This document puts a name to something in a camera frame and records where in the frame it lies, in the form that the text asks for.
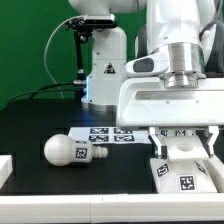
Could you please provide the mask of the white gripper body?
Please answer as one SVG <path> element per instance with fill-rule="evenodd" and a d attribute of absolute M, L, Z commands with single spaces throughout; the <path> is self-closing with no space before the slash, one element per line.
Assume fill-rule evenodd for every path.
<path fill-rule="evenodd" d="M 129 79 L 120 89 L 116 125 L 122 130 L 223 126 L 224 79 L 171 89 L 157 77 Z"/>

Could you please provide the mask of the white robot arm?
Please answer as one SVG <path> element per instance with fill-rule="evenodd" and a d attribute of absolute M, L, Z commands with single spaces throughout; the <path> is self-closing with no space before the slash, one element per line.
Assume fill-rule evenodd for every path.
<path fill-rule="evenodd" d="M 208 159 L 224 125 L 222 0 L 68 0 L 93 40 L 84 107 L 145 129 L 158 158 Z"/>

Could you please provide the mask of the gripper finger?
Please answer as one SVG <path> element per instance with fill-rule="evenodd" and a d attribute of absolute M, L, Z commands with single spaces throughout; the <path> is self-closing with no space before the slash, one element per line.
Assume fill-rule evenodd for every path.
<path fill-rule="evenodd" d="M 207 138 L 205 143 L 205 149 L 210 158 L 214 156 L 214 144 L 219 136 L 219 127 L 218 126 L 209 126 L 205 130 L 205 136 Z"/>
<path fill-rule="evenodd" d="M 167 158 L 167 146 L 159 138 L 159 129 L 150 127 L 148 130 L 148 138 L 154 146 L 154 153 L 157 159 Z"/>

